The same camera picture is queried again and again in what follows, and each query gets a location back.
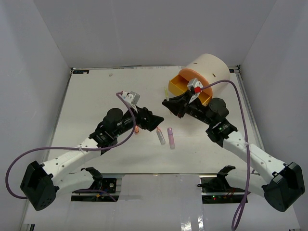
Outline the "thin yellow highlighter pen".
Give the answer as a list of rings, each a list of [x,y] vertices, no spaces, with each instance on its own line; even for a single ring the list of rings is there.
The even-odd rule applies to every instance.
[[[164,88],[164,92],[165,92],[166,101],[169,101],[168,90],[166,88]]]

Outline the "round three-drawer storage box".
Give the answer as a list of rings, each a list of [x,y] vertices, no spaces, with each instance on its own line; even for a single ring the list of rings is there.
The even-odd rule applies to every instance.
[[[178,75],[169,81],[168,90],[174,96],[180,96],[194,78],[206,87],[219,80],[229,80],[230,76],[229,68],[221,59],[205,53],[181,69]]]

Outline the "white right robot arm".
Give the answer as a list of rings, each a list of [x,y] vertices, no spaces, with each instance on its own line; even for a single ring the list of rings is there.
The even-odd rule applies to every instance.
[[[179,118],[190,115],[207,124],[206,133],[212,142],[257,171],[257,176],[250,177],[248,190],[264,197],[274,209],[286,211],[305,192],[301,167],[295,162],[287,164],[249,144],[244,135],[226,119],[229,111],[223,99],[213,98],[204,106],[199,98],[186,91],[180,96],[163,100],[162,105]]]

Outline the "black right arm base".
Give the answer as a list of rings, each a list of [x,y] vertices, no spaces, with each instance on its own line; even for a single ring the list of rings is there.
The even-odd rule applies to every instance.
[[[200,176],[197,187],[201,190],[202,203],[209,204],[239,204],[244,197],[242,188],[231,187],[225,177],[236,168],[225,166],[216,175]]]

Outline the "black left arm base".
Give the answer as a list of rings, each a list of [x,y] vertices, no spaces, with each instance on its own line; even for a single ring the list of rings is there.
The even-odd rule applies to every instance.
[[[82,168],[91,174],[94,182],[87,189],[77,190],[71,196],[72,202],[117,202],[121,181],[116,177],[105,177],[93,167]]]

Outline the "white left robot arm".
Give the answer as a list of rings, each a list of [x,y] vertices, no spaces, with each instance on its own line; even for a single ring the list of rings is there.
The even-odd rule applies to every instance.
[[[56,196],[78,190],[97,192],[102,186],[102,176],[93,167],[82,168],[86,162],[103,155],[117,144],[118,136],[136,126],[153,131],[163,122],[163,117],[154,115],[146,107],[132,112],[119,108],[110,109],[102,122],[76,150],[70,150],[50,161],[34,161],[27,166],[21,190],[36,211],[48,207]]]

